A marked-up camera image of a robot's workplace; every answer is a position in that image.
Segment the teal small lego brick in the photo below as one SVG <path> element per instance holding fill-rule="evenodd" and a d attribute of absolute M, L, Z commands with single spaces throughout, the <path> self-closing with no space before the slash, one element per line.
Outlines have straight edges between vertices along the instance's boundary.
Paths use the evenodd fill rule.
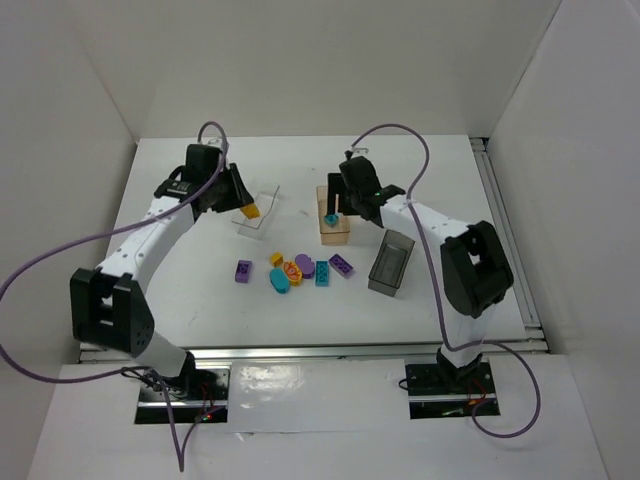
<path fill-rule="evenodd" d="M 327 214 L 323 217 L 324 224 L 330 228 L 336 227 L 340 221 L 339 214 Z"/>

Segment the purple small lego brick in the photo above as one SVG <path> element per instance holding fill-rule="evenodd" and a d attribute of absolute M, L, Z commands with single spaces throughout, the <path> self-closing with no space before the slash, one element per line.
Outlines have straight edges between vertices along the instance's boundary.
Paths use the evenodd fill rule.
<path fill-rule="evenodd" d="M 239 260 L 235 271 L 235 282 L 247 284 L 250 281 L 253 262 L 250 260 Z"/>

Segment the purple long lego brick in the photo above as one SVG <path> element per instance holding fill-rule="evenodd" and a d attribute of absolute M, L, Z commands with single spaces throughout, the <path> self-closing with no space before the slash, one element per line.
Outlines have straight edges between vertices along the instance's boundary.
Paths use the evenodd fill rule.
<path fill-rule="evenodd" d="M 354 273 L 354 267 L 339 254 L 334 254 L 328 263 L 343 278 L 349 278 Z"/>

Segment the teal long lego brick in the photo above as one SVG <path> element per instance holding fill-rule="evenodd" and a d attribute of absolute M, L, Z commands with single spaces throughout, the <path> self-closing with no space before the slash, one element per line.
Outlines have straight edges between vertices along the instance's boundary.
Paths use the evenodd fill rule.
<path fill-rule="evenodd" d="M 317 287 L 329 286 L 329 264 L 326 260 L 318 260 L 315 264 L 315 285 Z"/>

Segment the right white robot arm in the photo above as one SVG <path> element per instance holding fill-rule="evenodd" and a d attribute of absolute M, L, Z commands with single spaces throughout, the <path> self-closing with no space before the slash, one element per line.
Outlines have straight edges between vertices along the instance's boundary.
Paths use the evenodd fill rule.
<path fill-rule="evenodd" d="M 495 227 L 450 218 L 396 185 L 384 187 L 366 157 L 350 151 L 345 157 L 327 175 L 327 212 L 359 216 L 422 244 L 443 341 L 438 368 L 450 383 L 468 378 L 481 362 L 496 306 L 514 283 Z"/>

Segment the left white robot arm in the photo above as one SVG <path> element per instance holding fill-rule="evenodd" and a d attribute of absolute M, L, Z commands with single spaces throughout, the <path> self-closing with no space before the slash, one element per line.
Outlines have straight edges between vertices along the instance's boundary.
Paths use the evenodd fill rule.
<path fill-rule="evenodd" d="M 72 333 L 76 340 L 126 354 L 165 379 L 184 381 L 196 370 L 193 355 L 163 337 L 146 301 L 148 286 L 178 240 L 207 212 L 260 211 L 234 163 L 221 148 L 195 143 L 156 189 L 142 221 L 92 270 L 70 279 Z"/>

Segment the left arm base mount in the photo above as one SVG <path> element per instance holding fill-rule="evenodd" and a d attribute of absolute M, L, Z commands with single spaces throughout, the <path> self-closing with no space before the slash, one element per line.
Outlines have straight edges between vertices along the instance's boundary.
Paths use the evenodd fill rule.
<path fill-rule="evenodd" d="M 139 383 L 134 423 L 166 425 L 169 414 L 160 384 L 149 374 L 124 373 L 125 378 Z M 194 386 L 187 390 L 168 385 L 171 410 L 176 424 L 222 424 L 228 421 L 228 397 L 231 368 L 214 366 L 205 369 Z"/>

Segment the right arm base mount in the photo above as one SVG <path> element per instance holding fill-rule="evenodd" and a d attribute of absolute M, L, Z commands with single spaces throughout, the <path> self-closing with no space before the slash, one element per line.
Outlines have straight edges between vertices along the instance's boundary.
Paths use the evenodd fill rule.
<path fill-rule="evenodd" d="M 478 417 L 500 415 L 488 362 L 456 384 L 447 384 L 435 364 L 406 364 L 398 387 L 408 395 L 412 420 L 470 417 L 475 407 Z"/>

